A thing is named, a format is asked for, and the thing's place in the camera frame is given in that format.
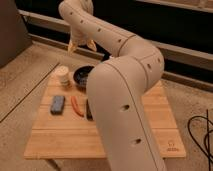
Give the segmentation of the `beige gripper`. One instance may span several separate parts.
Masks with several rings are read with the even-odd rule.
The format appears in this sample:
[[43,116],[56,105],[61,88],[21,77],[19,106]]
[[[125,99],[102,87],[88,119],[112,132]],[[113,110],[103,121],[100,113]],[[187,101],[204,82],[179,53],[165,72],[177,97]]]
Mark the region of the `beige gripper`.
[[68,53],[69,54],[74,53],[76,50],[76,45],[81,46],[86,44],[90,50],[94,52],[97,51],[96,44],[93,40],[89,40],[89,38],[85,34],[83,34],[81,31],[72,29],[71,41],[69,42],[68,48],[67,48]]

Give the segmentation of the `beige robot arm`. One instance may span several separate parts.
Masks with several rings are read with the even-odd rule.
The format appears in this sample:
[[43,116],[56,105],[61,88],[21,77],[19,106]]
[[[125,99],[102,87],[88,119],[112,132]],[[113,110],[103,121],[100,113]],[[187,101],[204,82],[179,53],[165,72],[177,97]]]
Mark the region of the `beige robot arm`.
[[113,57],[89,73],[86,94],[112,171],[167,171],[142,95],[162,77],[164,58],[142,37],[98,19],[82,0],[63,0],[61,17]]

